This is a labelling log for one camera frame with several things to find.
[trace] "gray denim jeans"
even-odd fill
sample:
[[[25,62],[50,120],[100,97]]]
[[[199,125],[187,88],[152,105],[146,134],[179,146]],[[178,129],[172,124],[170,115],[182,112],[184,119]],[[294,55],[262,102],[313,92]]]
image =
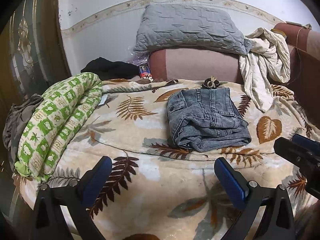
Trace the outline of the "gray denim jeans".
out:
[[[173,143],[181,148],[206,152],[251,142],[229,88],[177,92],[168,99],[167,114]]]

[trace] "quilted pillow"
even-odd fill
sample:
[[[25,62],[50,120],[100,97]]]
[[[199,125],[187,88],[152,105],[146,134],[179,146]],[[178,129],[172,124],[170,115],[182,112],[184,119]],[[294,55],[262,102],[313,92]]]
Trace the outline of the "quilted pillow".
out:
[[[134,51],[152,52],[175,46],[243,55],[252,47],[226,11],[187,4],[147,5]]]

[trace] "checkered green quilt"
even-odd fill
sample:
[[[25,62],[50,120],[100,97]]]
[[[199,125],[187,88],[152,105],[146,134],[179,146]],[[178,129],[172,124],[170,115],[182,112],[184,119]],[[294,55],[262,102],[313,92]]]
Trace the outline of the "checkered green quilt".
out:
[[[93,73],[48,88],[21,136],[16,170],[25,177],[47,180],[69,141],[99,104],[101,93],[101,80]]]

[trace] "pillow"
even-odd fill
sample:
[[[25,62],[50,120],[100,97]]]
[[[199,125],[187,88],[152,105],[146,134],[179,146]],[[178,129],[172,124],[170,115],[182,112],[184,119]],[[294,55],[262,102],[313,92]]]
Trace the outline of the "pillow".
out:
[[[204,49],[162,49],[150,55],[149,67],[158,81],[205,80],[213,75],[219,81],[243,84],[238,58],[236,54]]]
[[[175,46],[243,55],[252,47],[226,11],[187,4],[147,5],[134,51],[152,52]]]

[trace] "metal screw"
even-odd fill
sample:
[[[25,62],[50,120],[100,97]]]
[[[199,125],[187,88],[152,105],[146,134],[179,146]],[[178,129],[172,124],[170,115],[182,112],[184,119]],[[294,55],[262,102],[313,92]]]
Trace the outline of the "metal screw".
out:
[[[71,187],[75,187],[77,185],[78,185],[78,181],[77,180],[72,180],[72,181],[69,182],[69,186],[71,186]]]
[[[251,180],[251,181],[249,182],[249,185],[250,185],[251,187],[257,187],[258,183],[256,183],[254,180]]]
[[[279,188],[285,190],[285,187],[282,184],[279,185]]]
[[[40,187],[40,190],[46,190],[48,188],[48,185],[47,184],[43,184],[41,187]]]

